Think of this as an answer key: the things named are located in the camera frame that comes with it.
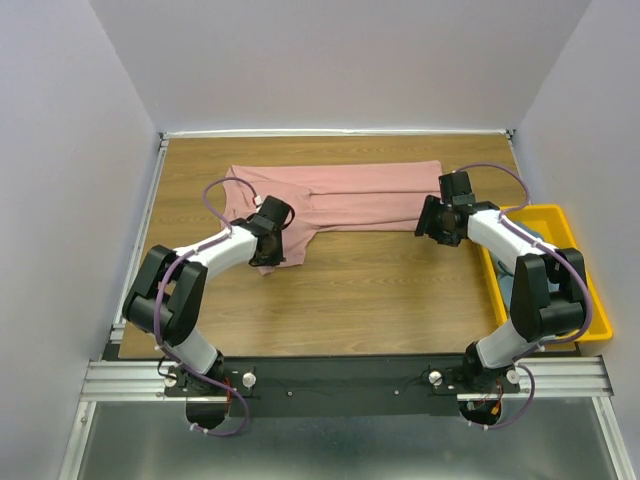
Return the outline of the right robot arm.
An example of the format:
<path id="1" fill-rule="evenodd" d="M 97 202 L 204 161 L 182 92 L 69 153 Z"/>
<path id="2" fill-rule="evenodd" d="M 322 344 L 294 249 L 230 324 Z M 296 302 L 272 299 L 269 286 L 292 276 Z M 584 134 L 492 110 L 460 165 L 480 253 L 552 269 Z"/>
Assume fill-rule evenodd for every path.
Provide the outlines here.
<path id="1" fill-rule="evenodd" d="M 470 344 L 458 378 L 469 390 L 490 387 L 515 361 L 550 344 L 572 342 L 594 315 L 584 258 L 560 249 L 511 221 L 497 205 L 476 200 L 466 171 L 439 178 L 426 197 L 416 235 L 456 247 L 470 240 L 486 248 L 513 279 L 508 320 Z"/>

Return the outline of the pink t shirt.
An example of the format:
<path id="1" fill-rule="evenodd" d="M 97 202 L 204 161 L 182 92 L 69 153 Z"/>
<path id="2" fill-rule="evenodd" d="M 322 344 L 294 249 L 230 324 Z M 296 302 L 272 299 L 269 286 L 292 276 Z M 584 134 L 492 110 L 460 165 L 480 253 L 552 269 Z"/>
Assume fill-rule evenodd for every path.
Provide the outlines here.
<path id="1" fill-rule="evenodd" d="M 233 165 L 224 183 L 224 215 L 246 218 L 253 192 L 289 204 L 295 218 L 283 232 L 283 267 L 304 263 L 308 244 L 331 231 L 415 230 L 424 200 L 439 193 L 438 161 L 325 166 Z"/>

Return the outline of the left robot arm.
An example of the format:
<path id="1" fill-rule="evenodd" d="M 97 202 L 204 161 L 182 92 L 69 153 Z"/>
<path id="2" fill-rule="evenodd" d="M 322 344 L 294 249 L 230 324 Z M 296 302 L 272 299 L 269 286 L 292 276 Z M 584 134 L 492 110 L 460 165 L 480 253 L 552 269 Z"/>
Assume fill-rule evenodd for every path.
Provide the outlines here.
<path id="1" fill-rule="evenodd" d="M 213 236 L 177 249 L 156 245 L 147 252 L 122 316 L 153 336 L 156 348 L 176 363 L 173 373 L 161 375 L 167 386 L 187 379 L 201 395 L 232 390 L 223 354 L 197 328 L 206 284 L 239 264 L 262 268 L 283 263 L 283 231 L 294 219 L 292 206 L 268 196 L 254 213 L 228 222 Z"/>

